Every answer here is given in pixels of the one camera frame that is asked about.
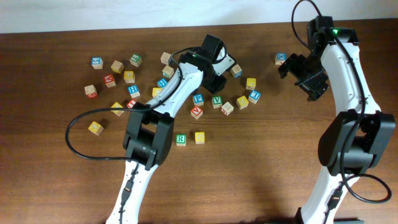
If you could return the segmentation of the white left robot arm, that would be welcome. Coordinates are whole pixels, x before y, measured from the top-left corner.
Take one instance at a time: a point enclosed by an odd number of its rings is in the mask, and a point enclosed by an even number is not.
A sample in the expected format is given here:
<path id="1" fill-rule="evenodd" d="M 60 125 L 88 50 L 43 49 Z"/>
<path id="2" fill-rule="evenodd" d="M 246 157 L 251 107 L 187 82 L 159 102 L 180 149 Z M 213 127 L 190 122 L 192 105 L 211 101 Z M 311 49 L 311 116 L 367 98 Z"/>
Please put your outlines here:
<path id="1" fill-rule="evenodd" d="M 123 182 L 107 223 L 138 222 L 150 178 L 170 151 L 178 110 L 201 86 L 212 94 L 221 91 L 226 83 L 223 73 L 235 63 L 223 41 L 208 34 L 201 46 L 184 51 L 175 75 L 156 97 L 134 105 L 123 140 Z"/>

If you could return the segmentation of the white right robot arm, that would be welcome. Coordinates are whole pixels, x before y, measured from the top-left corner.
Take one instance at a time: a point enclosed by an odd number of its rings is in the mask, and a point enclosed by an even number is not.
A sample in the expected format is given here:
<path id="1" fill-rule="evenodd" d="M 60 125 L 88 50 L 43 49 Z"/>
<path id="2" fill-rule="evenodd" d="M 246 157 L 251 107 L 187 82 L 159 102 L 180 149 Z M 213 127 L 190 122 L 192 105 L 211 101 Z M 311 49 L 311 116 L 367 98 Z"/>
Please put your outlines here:
<path id="1" fill-rule="evenodd" d="M 336 117 L 318 143 L 322 166 L 310 198 L 298 208 L 296 223 L 333 223 L 346 194 L 359 178 L 369 178 L 393 135 L 393 114 L 383 113 L 369 91 L 353 29 L 336 28 L 330 16 L 317 16 L 307 26 L 310 55 L 292 54 L 278 69 L 291 73 L 296 85 L 316 101 L 331 88 Z"/>

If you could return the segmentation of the green R block placed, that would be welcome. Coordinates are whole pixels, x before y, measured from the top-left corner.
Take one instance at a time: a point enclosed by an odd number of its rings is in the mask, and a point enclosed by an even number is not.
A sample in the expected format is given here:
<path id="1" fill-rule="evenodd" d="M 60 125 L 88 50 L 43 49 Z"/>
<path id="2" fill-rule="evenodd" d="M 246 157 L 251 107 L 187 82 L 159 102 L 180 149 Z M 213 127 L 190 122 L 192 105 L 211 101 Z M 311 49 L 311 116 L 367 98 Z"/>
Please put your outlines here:
<path id="1" fill-rule="evenodd" d="M 186 146 L 187 145 L 186 135 L 185 134 L 177 134 L 175 142 L 176 142 L 177 146 Z"/>

